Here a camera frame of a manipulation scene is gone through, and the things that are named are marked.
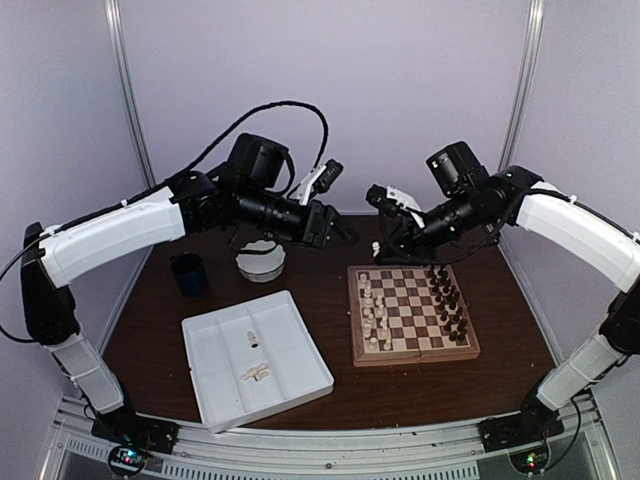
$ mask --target plastic tray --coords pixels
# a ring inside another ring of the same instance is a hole
[[[187,318],[182,331],[200,417],[212,433],[333,390],[333,377],[286,290]],[[241,379],[261,364],[268,366],[267,377]]]

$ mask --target table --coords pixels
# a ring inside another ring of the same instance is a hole
[[[380,235],[376,217],[353,216],[347,221],[361,236],[358,245],[325,251],[286,247],[284,273],[267,284],[252,284],[241,277],[227,247],[228,234],[220,231],[156,246],[105,352],[136,409],[199,422],[181,321],[286,289],[334,375],[334,391],[251,427],[417,426],[517,410],[526,393],[554,365],[499,250],[482,249],[453,267],[482,348],[477,359],[356,368],[345,276],[348,266],[371,263],[371,242]],[[207,267],[210,288],[198,298],[180,296],[171,277],[169,257],[186,251],[199,253]]]

